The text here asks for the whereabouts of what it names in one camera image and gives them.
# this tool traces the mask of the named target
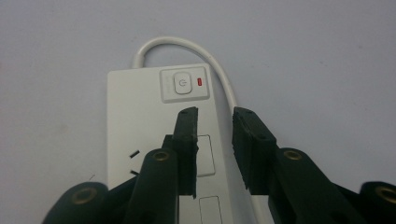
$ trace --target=white surface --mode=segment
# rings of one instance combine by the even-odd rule
[[[160,88],[163,82],[160,79],[164,71],[172,79],[179,72],[190,73],[194,77],[207,77],[207,86],[194,86],[191,93],[184,96],[195,96],[196,89],[199,88],[205,89],[211,97],[202,100],[184,98],[184,102],[163,103]],[[225,223],[232,224],[233,214],[237,212],[232,211],[230,204],[218,114],[215,98],[213,93],[210,93],[213,92],[211,77],[210,68],[205,63],[138,68],[108,74],[107,185],[111,189],[132,178],[131,169],[140,172],[146,154],[160,148],[167,134],[173,134],[178,112],[192,106],[198,108],[197,134],[210,136],[216,173],[197,178],[195,200],[192,197],[180,200],[180,224],[201,224],[201,198],[219,198],[221,217]],[[129,155],[137,150],[140,153],[130,159]],[[205,163],[207,162],[198,162],[197,165],[206,165]]]
[[[197,176],[214,175],[215,165],[213,164],[212,146],[209,135],[198,136],[197,153]]]
[[[221,224],[219,198],[209,197],[199,200],[202,216],[202,224]]]
[[[396,185],[395,10],[392,0],[1,1],[0,222],[39,223],[70,187],[106,181],[106,74],[157,35],[210,49],[240,105],[330,180]],[[201,62],[177,47],[147,59]],[[252,223],[248,211],[235,222]]]

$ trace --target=black mechanical part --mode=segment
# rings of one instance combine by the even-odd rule
[[[265,179],[271,155],[278,149],[276,138],[251,110],[233,110],[233,152],[246,188],[252,195],[269,193]]]
[[[51,208],[44,224],[99,223],[106,202],[107,187],[101,183],[82,183],[65,192]]]
[[[132,171],[138,176],[111,191],[100,183],[74,186],[51,208],[43,223],[176,224],[178,195],[195,197],[197,122],[198,108],[180,111],[174,134],[165,136],[162,149],[147,155],[140,174]]]
[[[269,195],[276,224],[396,223],[396,188],[366,183],[361,193],[334,185],[302,151],[278,148],[251,110],[235,107],[233,150],[251,194]]]
[[[198,108],[190,107],[180,111],[172,136],[172,149],[178,157],[178,194],[196,197],[197,152],[198,152]],[[163,147],[169,146],[165,136]]]
[[[177,154],[150,151],[143,162],[123,224],[178,223]]]
[[[268,182],[269,189],[278,189],[272,194],[271,213],[278,213],[279,194],[284,194],[295,214],[290,223],[366,223],[337,187],[319,170],[314,162],[302,151],[281,148],[276,151],[272,165],[276,180]]]

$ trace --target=white tabletop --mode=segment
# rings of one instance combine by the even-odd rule
[[[40,223],[67,189],[106,182],[106,74],[158,35],[209,49],[240,106],[331,181],[396,185],[395,11],[391,0],[1,1],[0,222]],[[161,47],[147,65],[200,62]]]

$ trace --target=power cord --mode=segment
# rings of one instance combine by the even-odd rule
[[[159,45],[178,45],[187,49],[191,49],[196,52],[198,55],[203,57],[207,63],[209,63],[212,68],[215,70],[216,74],[218,74],[221,85],[224,89],[225,95],[227,97],[228,106],[230,107],[231,116],[233,115],[233,108],[237,106],[235,96],[233,94],[233,88],[231,86],[230,80],[227,77],[222,66],[219,62],[207,51],[202,48],[198,44],[191,42],[190,40],[175,37],[175,36],[159,36],[149,40],[146,44],[144,44],[140,50],[134,56],[133,68],[142,68],[145,62],[146,53]],[[258,224],[265,223],[265,216],[262,212],[261,202],[259,197],[250,196],[254,214]]]

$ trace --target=power strip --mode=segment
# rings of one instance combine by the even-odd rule
[[[133,177],[131,170],[139,172],[145,155],[161,147],[165,135],[173,132],[177,113],[191,106],[199,109],[197,198],[179,197],[179,223],[232,224],[212,75],[206,63],[108,74],[108,187]]]

